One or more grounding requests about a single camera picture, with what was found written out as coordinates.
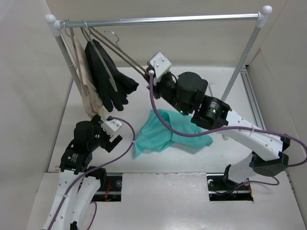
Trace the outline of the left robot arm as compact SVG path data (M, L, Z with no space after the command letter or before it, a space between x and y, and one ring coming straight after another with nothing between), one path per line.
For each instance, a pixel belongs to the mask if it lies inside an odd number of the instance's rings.
M103 121L95 115L90 121L78 122L73 139L60 161L59 182L44 230L77 230L98 190L107 184L103 168L89 166L93 152L103 148L111 152L122 137L113 137L122 127L118 119Z

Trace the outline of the metal clothes hanger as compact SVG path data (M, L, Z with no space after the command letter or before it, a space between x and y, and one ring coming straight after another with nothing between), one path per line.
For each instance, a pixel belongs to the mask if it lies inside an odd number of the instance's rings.
M146 69L137 63L131 56L129 56L126 52L124 52L118 45L119 38L118 36L113 33L113 35L117 38L117 41L114 43L97 29L93 27L89 28L89 31L93 37L107 46L110 50L112 50L117 56L119 56L122 60L124 60L130 67L136 70L139 74L143 76L144 79L147 79L149 74L147 73Z

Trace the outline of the teal t shirt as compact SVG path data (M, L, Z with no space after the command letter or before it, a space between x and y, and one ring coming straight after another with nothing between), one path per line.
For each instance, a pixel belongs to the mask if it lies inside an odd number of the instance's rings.
M160 116L174 130L185 134L199 134L202 129L191 122L191 116L183 116L178 112L159 109ZM208 136L183 137L168 130L150 110L148 120L140 129L135 142L133 157L139 157L144 151L162 152L173 144L181 144L194 149L209 147L213 139Z

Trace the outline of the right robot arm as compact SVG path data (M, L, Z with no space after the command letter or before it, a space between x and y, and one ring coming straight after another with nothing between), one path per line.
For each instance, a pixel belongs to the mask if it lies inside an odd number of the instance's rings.
M243 160L226 166L222 176L223 186L232 189L256 174L274 177L288 168L289 157L284 153L290 139L267 134L242 118L227 103L207 96L208 82L194 72L184 72L173 79L165 73L154 83L155 72L149 71L151 103L163 98L180 114L192 114L191 122L208 131L227 136L251 150Z

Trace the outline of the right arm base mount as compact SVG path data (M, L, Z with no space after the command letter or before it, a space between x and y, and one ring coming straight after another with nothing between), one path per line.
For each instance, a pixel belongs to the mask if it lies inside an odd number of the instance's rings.
M223 173L208 173L207 185L210 201L254 201L250 185L228 179L230 165Z

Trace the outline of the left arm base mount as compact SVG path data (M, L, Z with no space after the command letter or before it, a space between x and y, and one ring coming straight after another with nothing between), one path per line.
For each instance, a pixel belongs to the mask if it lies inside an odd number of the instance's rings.
M101 185L92 201L95 202L120 202L122 190L122 174L108 174L106 183Z

